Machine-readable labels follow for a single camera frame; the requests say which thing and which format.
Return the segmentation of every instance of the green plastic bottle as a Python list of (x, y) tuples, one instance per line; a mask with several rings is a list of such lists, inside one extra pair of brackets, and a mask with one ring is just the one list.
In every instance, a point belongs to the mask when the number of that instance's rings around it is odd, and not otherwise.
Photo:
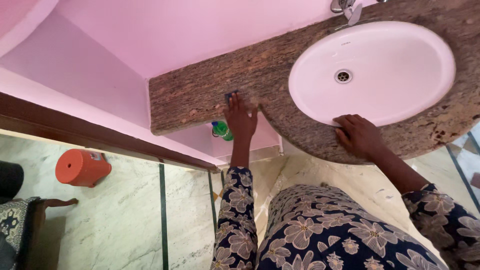
[(226, 141), (233, 140), (233, 135), (227, 124), (223, 121), (212, 122), (213, 132)]

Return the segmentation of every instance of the brown wooden frame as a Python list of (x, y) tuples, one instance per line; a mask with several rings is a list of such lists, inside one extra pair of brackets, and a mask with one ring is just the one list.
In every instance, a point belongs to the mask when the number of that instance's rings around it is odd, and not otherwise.
[(0, 129), (102, 151), (216, 172), (217, 167), (118, 131), (0, 93)]

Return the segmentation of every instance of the faucet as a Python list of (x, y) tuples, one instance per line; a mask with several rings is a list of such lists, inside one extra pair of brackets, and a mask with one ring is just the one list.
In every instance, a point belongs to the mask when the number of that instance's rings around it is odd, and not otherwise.
[(359, 4), (355, 10), (352, 9), (355, 0), (332, 0), (330, 10), (333, 13), (342, 13), (348, 20), (348, 25), (352, 26), (360, 20), (362, 4)]

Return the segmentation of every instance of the granite countertop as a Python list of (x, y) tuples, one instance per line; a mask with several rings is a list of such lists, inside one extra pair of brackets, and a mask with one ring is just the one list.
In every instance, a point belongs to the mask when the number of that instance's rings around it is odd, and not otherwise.
[[(477, 0), (390, 0), (364, 8), (361, 19), (422, 25), (440, 35), (455, 56), (455, 83), (442, 100), (380, 128), (398, 156), (409, 159), (433, 151), (480, 120)], [(340, 147), (334, 128), (301, 112), (288, 93), (295, 60), (345, 23), (343, 16), (334, 17), (150, 79), (152, 133), (163, 135), (221, 119), (224, 94), (239, 89), (245, 100), (260, 103), (273, 128), (299, 149), (328, 161), (368, 164)]]

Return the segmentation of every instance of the plastic stool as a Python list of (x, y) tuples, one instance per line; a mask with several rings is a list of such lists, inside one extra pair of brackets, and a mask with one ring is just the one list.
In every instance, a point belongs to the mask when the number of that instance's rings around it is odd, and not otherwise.
[(60, 183), (94, 187), (95, 182), (107, 176), (112, 165), (98, 152), (70, 149), (57, 161), (55, 175)]

